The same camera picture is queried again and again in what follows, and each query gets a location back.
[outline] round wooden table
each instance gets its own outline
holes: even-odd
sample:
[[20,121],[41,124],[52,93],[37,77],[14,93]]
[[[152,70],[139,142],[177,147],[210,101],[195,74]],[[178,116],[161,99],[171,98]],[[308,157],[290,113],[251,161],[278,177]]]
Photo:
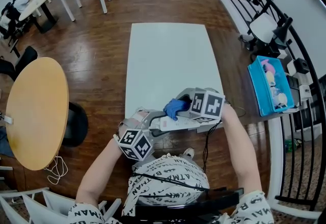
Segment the round wooden table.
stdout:
[[19,74],[10,91],[6,123],[10,147],[29,170],[47,167],[57,155],[66,131],[68,84],[57,61],[39,58]]

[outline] white tabletop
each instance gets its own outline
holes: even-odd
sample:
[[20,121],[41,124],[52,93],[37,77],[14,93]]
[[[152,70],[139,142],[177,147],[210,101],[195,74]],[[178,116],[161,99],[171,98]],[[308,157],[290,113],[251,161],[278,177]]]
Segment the white tabletop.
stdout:
[[39,8],[47,0],[31,0],[27,5],[26,9],[19,16],[19,21],[22,21],[29,17],[37,8]]
[[204,25],[132,24],[125,117],[139,107],[162,110],[185,88],[223,93],[215,56]]

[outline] black lamp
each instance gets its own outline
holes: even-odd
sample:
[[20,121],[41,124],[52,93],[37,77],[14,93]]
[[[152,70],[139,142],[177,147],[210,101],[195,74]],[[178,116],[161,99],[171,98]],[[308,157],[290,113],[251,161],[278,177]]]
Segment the black lamp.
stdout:
[[274,38],[278,38],[282,43],[285,44],[287,31],[289,30],[292,22],[293,22],[292,18],[287,18],[283,26],[280,26],[277,29],[273,30],[273,33],[275,35]]

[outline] wooden floor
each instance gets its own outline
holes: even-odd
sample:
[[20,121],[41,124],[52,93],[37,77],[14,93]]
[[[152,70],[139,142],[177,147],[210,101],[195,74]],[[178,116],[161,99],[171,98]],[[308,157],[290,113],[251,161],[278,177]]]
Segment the wooden floor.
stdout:
[[[74,198],[84,173],[124,118],[131,24],[199,23],[209,29],[229,32],[234,32],[235,27],[219,0],[112,0],[106,1],[107,14],[103,14],[99,0],[81,0],[81,9],[74,0],[67,2],[75,22],[71,22],[60,0],[53,0],[47,5],[51,13],[59,18],[58,23],[44,35],[34,26],[31,27],[19,40],[18,49],[22,52],[31,45],[39,57],[54,58],[62,65],[68,80],[70,101],[79,103],[88,115],[87,138],[77,148],[61,147],[59,155],[67,163],[69,172],[58,185],[48,182],[47,171],[23,169],[15,159],[2,156],[1,164],[14,167],[13,173],[6,174],[12,188],[26,190],[48,186],[56,193]],[[39,19],[41,23],[42,19],[45,19],[44,15]],[[5,43],[1,44],[0,53],[15,63],[15,55],[8,53]],[[1,111],[6,109],[12,84],[9,77],[0,75]],[[268,133],[265,132],[264,123],[249,125],[247,130],[257,153],[263,190],[267,193],[270,171]],[[181,131],[156,144],[156,155],[167,152],[177,155],[193,147],[196,151],[195,161],[202,166],[204,144],[202,134]],[[130,166],[125,157],[119,159],[102,199],[126,198]],[[223,129],[210,137],[207,175],[213,188],[237,188]]]

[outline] white cable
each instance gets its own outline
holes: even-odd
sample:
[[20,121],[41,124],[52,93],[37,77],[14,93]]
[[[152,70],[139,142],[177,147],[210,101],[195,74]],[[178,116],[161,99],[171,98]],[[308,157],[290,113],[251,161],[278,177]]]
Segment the white cable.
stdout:
[[[61,174],[59,173],[59,169],[58,169],[58,159],[59,159],[59,158],[62,160],[62,173],[61,173]],[[44,168],[44,169],[47,170],[47,171],[49,171],[49,172],[51,172],[51,173],[54,175],[54,176],[52,176],[52,175],[48,175],[48,176],[47,176],[48,181],[49,181],[50,183],[52,183],[53,185],[57,185],[57,184],[59,183],[61,177],[65,176],[65,175],[67,174],[67,172],[68,172],[68,167],[67,167],[65,161],[63,160],[63,158],[62,158],[61,156],[56,155],[54,161],[55,161],[55,165],[52,167],[52,169],[48,169],[47,167]],[[52,181],[50,180],[50,178],[56,180],[57,182],[56,182],[56,183],[52,182]]]

